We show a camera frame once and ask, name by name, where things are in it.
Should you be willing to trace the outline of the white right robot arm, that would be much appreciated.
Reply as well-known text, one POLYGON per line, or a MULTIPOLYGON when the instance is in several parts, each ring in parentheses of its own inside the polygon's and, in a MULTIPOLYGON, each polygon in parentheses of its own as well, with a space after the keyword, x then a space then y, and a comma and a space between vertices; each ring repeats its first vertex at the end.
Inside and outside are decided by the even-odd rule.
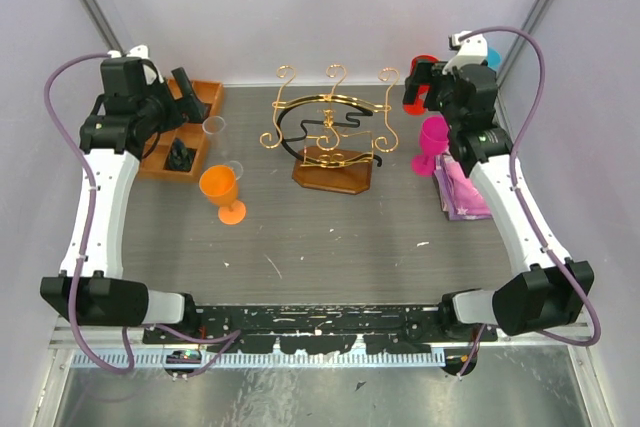
MULTIPOLYGON (((594 274, 587 262, 574 261, 554 237, 523 178, 516 156, 518 144, 493 120, 496 75, 481 60, 452 66, 422 58, 404 82, 407 102, 421 89, 428 92, 420 130, 422 152, 412 165, 421 175, 441 168, 440 154, 449 151, 463 175, 487 203, 508 252, 512 277, 493 290, 466 290, 444 296, 438 326, 444 337, 459 341, 474 324, 493 326, 509 336, 536 332, 558 339, 560 329, 592 313, 587 295, 594 274)), ((380 245, 386 244, 384 220, 375 220, 370 204, 358 200, 370 187, 371 172, 381 155, 399 143, 395 131, 376 136, 360 122, 387 117, 389 101, 372 103, 337 91, 273 102, 273 127, 260 137, 268 149, 289 149, 292 139, 281 127, 298 107, 317 104, 316 132, 303 132, 302 149, 294 153, 293 177, 303 187, 340 195, 340 203, 319 200, 301 214, 307 222, 336 214, 356 219, 380 245)))

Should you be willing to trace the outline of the red wine glass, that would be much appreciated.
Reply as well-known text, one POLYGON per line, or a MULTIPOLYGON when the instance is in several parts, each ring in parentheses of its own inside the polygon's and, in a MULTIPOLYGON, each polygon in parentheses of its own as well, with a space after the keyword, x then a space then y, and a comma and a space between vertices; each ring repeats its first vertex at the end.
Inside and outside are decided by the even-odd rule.
POLYGON ((438 58, 423 54, 412 62, 408 77, 405 79, 403 108, 409 115, 420 116, 426 112, 425 98, 432 83, 431 69, 438 58))

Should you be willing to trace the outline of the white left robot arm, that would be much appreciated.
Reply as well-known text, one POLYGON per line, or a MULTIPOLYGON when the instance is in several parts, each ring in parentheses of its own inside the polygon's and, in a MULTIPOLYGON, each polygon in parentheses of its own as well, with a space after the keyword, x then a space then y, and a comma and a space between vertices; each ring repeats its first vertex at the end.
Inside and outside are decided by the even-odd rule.
POLYGON ((123 277, 122 240, 133 181, 160 134, 200 120, 204 106, 176 69, 184 98, 174 99, 146 46, 101 55, 103 92, 71 144, 83 167, 75 225, 58 275, 44 277, 40 295, 80 326, 163 324, 178 343, 194 340, 200 319, 186 293, 160 292, 123 277))

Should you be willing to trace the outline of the orange wine glass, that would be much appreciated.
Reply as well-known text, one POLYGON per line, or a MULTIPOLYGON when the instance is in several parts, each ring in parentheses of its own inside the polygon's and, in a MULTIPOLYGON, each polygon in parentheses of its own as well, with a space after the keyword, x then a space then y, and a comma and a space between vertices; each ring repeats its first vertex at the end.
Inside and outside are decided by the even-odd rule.
POLYGON ((239 188, 234 171, 226 165, 208 168, 199 179, 202 194, 218 208, 218 218, 225 225, 237 225, 247 213, 238 198, 239 188))

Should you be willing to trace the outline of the blue wine glass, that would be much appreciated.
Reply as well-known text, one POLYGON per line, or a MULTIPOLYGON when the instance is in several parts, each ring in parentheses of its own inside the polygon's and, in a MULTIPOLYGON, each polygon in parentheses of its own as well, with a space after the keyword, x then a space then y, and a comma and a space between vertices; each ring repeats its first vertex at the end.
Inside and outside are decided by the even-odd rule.
POLYGON ((501 54, 497 50, 489 47, 487 51, 486 61, 489 68, 494 71, 498 71, 502 63, 501 54))

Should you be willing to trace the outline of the pink wine glass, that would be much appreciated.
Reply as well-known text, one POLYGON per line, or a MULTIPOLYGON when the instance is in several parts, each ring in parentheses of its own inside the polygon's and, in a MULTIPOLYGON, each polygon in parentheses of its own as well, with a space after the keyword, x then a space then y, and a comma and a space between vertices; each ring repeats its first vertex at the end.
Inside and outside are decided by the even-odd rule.
POLYGON ((436 157, 448 148, 448 132, 448 124, 442 116, 431 116, 423 122, 419 136, 421 153, 411 162, 416 175, 431 176, 434 173, 436 157))

